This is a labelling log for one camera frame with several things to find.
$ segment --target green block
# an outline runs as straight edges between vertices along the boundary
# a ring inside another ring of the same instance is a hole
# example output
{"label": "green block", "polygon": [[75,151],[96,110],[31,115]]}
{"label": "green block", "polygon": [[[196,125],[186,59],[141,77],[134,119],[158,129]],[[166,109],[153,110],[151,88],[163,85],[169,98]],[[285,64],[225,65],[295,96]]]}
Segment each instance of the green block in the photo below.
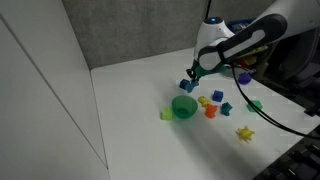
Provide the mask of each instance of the green block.
{"label": "green block", "polygon": [[164,108],[161,113],[162,120],[173,120],[173,113],[171,108]]}
{"label": "green block", "polygon": [[[262,109],[263,106],[260,101],[251,101],[254,105],[256,105],[259,109]],[[247,108],[250,112],[256,112],[249,104],[247,105]]]}

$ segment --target blue object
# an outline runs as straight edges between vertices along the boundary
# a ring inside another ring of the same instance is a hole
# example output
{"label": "blue object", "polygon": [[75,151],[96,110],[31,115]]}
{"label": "blue object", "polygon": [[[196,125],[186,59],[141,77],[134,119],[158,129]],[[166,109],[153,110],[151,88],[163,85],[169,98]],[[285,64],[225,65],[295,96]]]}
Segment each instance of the blue object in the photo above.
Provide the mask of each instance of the blue object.
{"label": "blue object", "polygon": [[232,109],[232,106],[228,102],[223,103],[222,106],[221,106],[220,113],[225,115],[225,116],[230,116],[230,110],[231,109]]}
{"label": "blue object", "polygon": [[190,84],[194,88],[196,86],[199,86],[199,81],[194,81],[194,82],[191,82]]}
{"label": "blue object", "polygon": [[212,95],[212,100],[216,102],[221,102],[223,98],[223,92],[222,91],[214,91]]}
{"label": "blue object", "polygon": [[240,74],[238,78],[239,84],[247,85],[251,82],[251,75],[249,73]]}
{"label": "blue object", "polygon": [[186,79],[182,79],[182,81],[179,84],[179,87],[181,89],[186,90],[188,93],[191,93],[193,91],[193,88],[198,86],[198,85],[199,85],[198,81],[190,82],[190,81],[188,81]]}
{"label": "blue object", "polygon": [[180,84],[179,84],[179,87],[180,87],[181,89],[185,89],[188,84],[190,84],[190,82],[189,82],[188,80],[182,79],[182,81],[181,81]]}

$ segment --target white table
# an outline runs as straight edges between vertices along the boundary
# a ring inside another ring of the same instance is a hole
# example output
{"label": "white table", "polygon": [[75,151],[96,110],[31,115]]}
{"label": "white table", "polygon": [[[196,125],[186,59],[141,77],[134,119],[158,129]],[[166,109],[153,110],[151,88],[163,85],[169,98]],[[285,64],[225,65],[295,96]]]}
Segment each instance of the white table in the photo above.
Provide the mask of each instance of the white table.
{"label": "white table", "polygon": [[[111,180],[252,179],[301,139],[250,113],[234,81],[220,74],[202,78],[191,94],[181,90],[192,53],[187,49],[92,71]],[[242,88],[286,126],[309,133],[320,124],[319,117],[307,116],[304,108],[256,81]],[[233,106],[229,117],[218,112],[207,119],[199,105],[189,120],[160,119],[175,96],[210,98],[214,90],[222,90],[223,102]],[[249,143],[235,133],[245,125],[256,132]]]}

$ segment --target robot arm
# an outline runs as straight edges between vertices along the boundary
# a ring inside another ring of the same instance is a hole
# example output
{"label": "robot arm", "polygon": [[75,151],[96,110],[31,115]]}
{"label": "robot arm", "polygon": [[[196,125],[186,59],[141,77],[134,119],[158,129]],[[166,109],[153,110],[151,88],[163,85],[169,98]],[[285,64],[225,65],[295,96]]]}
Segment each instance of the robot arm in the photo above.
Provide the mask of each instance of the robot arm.
{"label": "robot arm", "polygon": [[199,80],[203,76],[199,72],[216,73],[236,57],[319,25],[320,0],[278,0],[236,35],[221,18],[206,19],[198,33],[193,67],[187,72]]}

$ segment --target green bowl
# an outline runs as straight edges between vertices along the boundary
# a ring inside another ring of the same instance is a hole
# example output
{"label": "green bowl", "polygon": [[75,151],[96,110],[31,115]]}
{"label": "green bowl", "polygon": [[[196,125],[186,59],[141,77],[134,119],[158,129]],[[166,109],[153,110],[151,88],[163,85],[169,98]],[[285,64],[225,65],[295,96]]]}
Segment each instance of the green bowl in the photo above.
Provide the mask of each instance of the green bowl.
{"label": "green bowl", "polygon": [[174,114],[181,119],[190,118],[198,109],[197,101],[189,96],[177,96],[171,105]]}

